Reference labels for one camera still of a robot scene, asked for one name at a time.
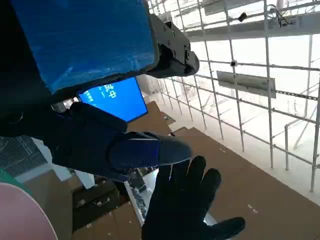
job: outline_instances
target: black glove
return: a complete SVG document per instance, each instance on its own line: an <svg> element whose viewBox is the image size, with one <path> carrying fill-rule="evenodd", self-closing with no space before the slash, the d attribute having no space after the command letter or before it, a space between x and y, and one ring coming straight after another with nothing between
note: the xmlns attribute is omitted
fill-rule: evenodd
<svg viewBox="0 0 320 240"><path fill-rule="evenodd" d="M203 177L206 160L197 156L171 166L161 166L156 178L148 213L142 226L142 240L226 240L246 225L235 217L213 226L204 218L221 182L216 169Z"/></svg>

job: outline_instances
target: brown box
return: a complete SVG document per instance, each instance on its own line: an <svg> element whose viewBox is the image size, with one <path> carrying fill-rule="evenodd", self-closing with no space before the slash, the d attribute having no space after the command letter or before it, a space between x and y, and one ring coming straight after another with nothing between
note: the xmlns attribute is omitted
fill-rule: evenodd
<svg viewBox="0 0 320 240"><path fill-rule="evenodd" d="M72 240L140 240L141 227L131 204L126 203L78 229Z"/></svg>
<svg viewBox="0 0 320 240"><path fill-rule="evenodd" d="M120 240L140 240L141 227L130 203L113 211Z"/></svg>
<svg viewBox="0 0 320 240"><path fill-rule="evenodd" d="M163 113L159 110L155 101L147 105L148 113L128 124L128 132L151 132L161 135L168 135L171 129L164 119Z"/></svg>

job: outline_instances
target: blue screen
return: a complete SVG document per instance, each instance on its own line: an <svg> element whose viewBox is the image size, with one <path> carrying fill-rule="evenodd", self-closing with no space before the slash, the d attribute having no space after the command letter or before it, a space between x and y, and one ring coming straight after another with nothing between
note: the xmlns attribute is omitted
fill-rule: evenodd
<svg viewBox="0 0 320 240"><path fill-rule="evenodd" d="M147 113L147 107L135 77L96 86L79 95L82 102L129 122Z"/></svg>

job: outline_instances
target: pink object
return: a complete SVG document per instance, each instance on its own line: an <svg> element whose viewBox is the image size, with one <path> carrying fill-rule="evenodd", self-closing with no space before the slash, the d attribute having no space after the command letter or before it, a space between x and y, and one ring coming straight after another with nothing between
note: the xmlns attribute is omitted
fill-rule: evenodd
<svg viewBox="0 0 320 240"><path fill-rule="evenodd" d="M45 212L23 189L0 182L0 240L57 240Z"/></svg>

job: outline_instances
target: black bracket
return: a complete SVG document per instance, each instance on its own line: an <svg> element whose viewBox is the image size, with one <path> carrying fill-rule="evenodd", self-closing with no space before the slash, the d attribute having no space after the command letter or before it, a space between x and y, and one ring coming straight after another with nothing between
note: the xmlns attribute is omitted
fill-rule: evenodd
<svg viewBox="0 0 320 240"><path fill-rule="evenodd" d="M156 15L150 19L159 49L157 66L147 72L155 78L190 76L199 70L199 59L191 51L189 39L171 22L164 23Z"/></svg>

